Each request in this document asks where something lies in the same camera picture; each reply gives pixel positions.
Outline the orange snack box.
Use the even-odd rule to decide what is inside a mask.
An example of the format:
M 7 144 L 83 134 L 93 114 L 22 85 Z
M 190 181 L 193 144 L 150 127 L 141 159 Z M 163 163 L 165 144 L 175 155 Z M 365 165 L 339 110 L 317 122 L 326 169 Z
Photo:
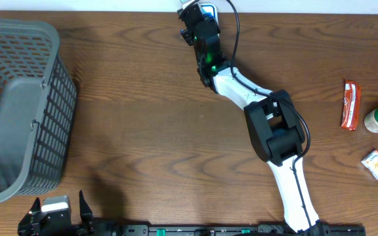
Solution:
M 373 150 L 361 160 L 361 163 L 372 173 L 373 177 L 378 180 L 378 151 Z

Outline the red snack packet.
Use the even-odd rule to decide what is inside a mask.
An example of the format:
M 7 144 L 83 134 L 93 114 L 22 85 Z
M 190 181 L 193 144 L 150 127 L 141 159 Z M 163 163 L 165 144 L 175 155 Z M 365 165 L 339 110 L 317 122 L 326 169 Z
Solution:
M 341 128 L 355 131 L 358 126 L 361 100 L 361 86 L 356 81 L 345 81 L 343 116 Z

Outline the teal wet wipes pack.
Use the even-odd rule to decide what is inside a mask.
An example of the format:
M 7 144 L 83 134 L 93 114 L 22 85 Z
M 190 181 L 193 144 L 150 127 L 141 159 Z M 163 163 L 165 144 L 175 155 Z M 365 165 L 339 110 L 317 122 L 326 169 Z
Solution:
M 197 4 L 200 0 L 181 0 L 182 10 Z

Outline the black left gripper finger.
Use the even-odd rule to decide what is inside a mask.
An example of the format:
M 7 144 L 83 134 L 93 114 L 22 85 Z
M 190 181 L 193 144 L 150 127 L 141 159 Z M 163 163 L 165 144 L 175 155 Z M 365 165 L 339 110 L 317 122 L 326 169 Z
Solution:
M 94 226 L 93 212 L 87 204 L 82 190 L 79 191 L 79 209 L 82 223 L 86 226 Z
M 19 236 L 38 236 L 41 231 L 41 201 L 37 197 L 28 213 L 18 224 Z

